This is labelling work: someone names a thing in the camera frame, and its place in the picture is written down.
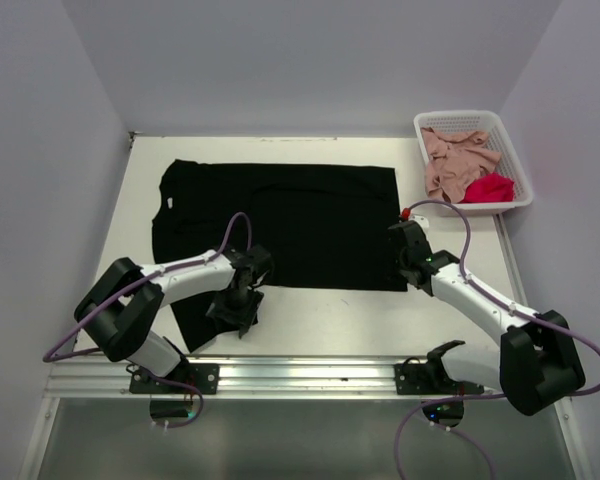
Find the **black t shirt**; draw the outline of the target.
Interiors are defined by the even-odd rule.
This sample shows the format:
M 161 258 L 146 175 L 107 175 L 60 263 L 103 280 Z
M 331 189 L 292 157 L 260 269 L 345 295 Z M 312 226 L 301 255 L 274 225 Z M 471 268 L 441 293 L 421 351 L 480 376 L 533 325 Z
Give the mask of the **black t shirt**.
M 274 287 L 404 292 L 387 230 L 400 213 L 395 171 L 377 166 L 176 160 L 152 220 L 155 262 L 230 237 L 272 256 Z

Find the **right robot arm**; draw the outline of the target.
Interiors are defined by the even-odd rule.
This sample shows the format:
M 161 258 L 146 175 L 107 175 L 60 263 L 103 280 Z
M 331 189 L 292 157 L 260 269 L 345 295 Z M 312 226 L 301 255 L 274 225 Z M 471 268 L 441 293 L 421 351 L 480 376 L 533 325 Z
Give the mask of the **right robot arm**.
M 500 392 L 531 416 L 585 384 L 568 323 L 559 313 L 540 314 L 463 272 L 457 257 L 432 251 L 413 220 L 388 230 L 399 274 L 407 283 L 453 307 L 495 342 L 496 351 L 452 340 L 430 350 L 422 363 L 396 365 L 397 376 L 433 394 Z

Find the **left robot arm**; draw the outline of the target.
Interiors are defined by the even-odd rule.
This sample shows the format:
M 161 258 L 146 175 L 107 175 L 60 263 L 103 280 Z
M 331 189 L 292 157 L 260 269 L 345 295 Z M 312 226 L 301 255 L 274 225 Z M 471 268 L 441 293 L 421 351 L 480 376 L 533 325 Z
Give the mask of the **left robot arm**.
M 116 260 L 74 311 L 74 319 L 112 362 L 128 360 L 165 392 L 193 383 L 184 354 L 152 331 L 158 312 L 189 297 L 210 293 L 205 319 L 246 334 L 257 322 L 264 294 L 257 287 L 274 266 L 256 245 L 245 252 L 209 250 L 179 262 L 141 266 Z

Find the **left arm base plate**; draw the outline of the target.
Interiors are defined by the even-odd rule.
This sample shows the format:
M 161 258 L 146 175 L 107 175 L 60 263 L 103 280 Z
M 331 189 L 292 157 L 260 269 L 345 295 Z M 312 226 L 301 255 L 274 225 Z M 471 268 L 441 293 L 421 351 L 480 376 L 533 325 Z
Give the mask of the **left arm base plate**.
M 179 366 L 166 378 L 152 377 L 145 369 L 131 364 L 126 367 L 131 374 L 129 391 L 142 395 L 192 394 L 195 388 L 202 395 L 217 393 L 220 366 L 214 363 L 189 363 Z

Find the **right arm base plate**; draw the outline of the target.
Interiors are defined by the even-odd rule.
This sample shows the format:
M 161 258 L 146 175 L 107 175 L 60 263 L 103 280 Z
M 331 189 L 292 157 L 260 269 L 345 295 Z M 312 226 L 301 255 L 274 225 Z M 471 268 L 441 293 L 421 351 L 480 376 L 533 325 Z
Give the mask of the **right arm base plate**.
M 393 365 L 394 383 L 398 395 L 469 395 L 483 394 L 483 386 L 454 381 L 435 374 L 427 364 L 397 363 Z

